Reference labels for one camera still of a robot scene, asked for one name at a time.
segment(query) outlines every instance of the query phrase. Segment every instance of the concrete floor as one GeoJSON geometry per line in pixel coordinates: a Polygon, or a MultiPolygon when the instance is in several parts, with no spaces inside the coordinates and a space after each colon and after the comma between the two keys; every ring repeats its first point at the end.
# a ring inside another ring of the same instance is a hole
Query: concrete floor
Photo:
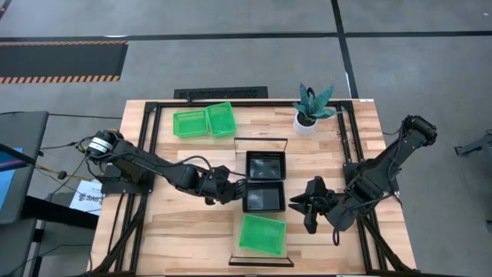
{"type": "MultiPolygon", "coordinates": [[[[492,30],[488,0],[339,2],[346,32],[492,30]]],[[[0,21],[0,37],[288,31],[335,32],[331,2],[12,0],[0,21]]],[[[492,172],[481,153],[458,158],[453,146],[492,128],[492,38],[349,38],[347,43],[359,96],[375,99],[386,132],[408,114],[422,115],[438,128],[436,144],[415,152],[398,178],[418,268],[489,276],[492,234],[485,220],[492,219],[492,172]]],[[[121,81],[0,85],[0,112],[121,116],[127,99],[172,98],[175,88],[267,85],[271,98],[284,98],[297,95],[299,82],[315,90],[333,84],[335,98],[349,97],[337,38],[130,42],[121,81]]],[[[119,123],[50,117],[43,145],[78,140],[119,123]]],[[[387,137],[387,143],[393,139],[387,137]]],[[[75,150],[60,149],[40,163],[70,172],[80,159],[75,150]]],[[[29,194],[44,198],[57,187],[36,173],[29,194]]],[[[50,257],[42,275],[80,274],[87,260],[85,249],[50,257]]]]}

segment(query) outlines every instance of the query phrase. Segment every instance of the green bin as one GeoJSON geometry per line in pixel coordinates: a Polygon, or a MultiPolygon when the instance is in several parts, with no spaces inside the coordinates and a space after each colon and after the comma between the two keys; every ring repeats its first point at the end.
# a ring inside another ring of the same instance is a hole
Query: green bin
{"type": "Polygon", "coordinates": [[[218,137],[236,132],[236,121],[230,102],[208,106],[207,116],[212,135],[218,137]]]}
{"type": "Polygon", "coordinates": [[[206,114],[205,110],[174,113],[173,134],[180,138],[207,135],[208,123],[206,114]]]}
{"type": "Polygon", "coordinates": [[[281,256],[285,247],[287,224],[260,216],[244,215],[239,247],[281,256]]]}

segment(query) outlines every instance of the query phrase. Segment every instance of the white flower pot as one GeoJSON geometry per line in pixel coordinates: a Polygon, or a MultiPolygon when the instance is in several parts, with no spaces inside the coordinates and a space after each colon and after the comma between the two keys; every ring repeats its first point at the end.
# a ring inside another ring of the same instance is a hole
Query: white flower pot
{"type": "Polygon", "coordinates": [[[294,130],[299,135],[310,135],[316,130],[317,120],[311,126],[304,126],[298,120],[299,112],[294,117],[294,130]]]}

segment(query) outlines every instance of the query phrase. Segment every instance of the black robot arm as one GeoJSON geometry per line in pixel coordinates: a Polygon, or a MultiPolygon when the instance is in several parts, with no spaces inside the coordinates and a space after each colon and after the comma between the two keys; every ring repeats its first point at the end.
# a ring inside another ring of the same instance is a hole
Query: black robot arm
{"type": "Polygon", "coordinates": [[[92,138],[85,153],[95,164],[111,163],[120,169],[120,178],[127,183],[143,185],[147,182],[148,172],[153,172],[166,178],[169,184],[181,192],[205,197],[205,203],[208,205],[213,204],[214,200],[225,204],[242,199],[245,195],[244,183],[229,182],[230,171],[223,165],[212,168],[208,161],[200,156],[189,159],[203,159],[209,165],[209,169],[184,162],[172,163],[133,146],[116,131],[99,131],[92,138]]]}
{"type": "Polygon", "coordinates": [[[436,127],[420,116],[403,120],[398,140],[375,159],[368,159],[346,172],[344,195],[326,189],[316,176],[307,183],[305,193],[291,199],[289,207],[303,213],[309,233],[316,232],[316,215],[324,215],[337,231],[347,230],[358,214],[366,215],[380,200],[392,196],[398,187],[394,177],[403,162],[418,148],[434,144],[436,127]]]}

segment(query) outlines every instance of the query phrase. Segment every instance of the white paper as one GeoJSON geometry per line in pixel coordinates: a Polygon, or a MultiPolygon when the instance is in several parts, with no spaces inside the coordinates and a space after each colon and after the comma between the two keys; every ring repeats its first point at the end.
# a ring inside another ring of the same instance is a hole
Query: white paper
{"type": "Polygon", "coordinates": [[[77,191],[71,200],[70,208],[99,215],[102,207],[101,183],[97,180],[80,181],[77,191]]]}

